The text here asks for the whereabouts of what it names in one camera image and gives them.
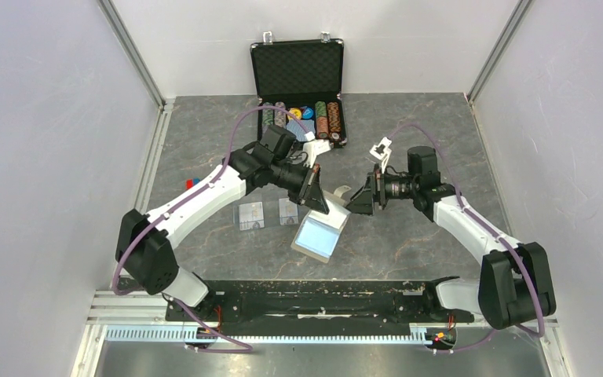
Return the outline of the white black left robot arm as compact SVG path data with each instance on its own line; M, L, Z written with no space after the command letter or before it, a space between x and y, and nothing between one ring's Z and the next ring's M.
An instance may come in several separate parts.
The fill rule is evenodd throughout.
M306 159L292 163L297 139L289 130L274 126L258 141L229 148L221 165L169 203L146 214L136 209L127 212L121 220L112 285L118 285L121 271L126 270L148 294L163 293L183 302L195 319L209 318L215 299L200 277L178 265L175 248L217 211L266 185L285 189L297 205L328 214L316 157L331 146L312 132L304 139L301 150Z

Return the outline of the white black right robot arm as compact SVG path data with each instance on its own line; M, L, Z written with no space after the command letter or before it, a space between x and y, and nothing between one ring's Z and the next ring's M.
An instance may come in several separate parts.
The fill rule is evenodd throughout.
M406 199L459 241L481 268L478 280L450 276L427 283L422 311L429 319L443 320L453 310L461 310L502 330L523 328L532 320L541 324L555 314L557 302L545 249L507 235L471 207L453 185L442 182L434 148L409 148L403 172L375 164L347 208L353 214L372 215L391 200Z

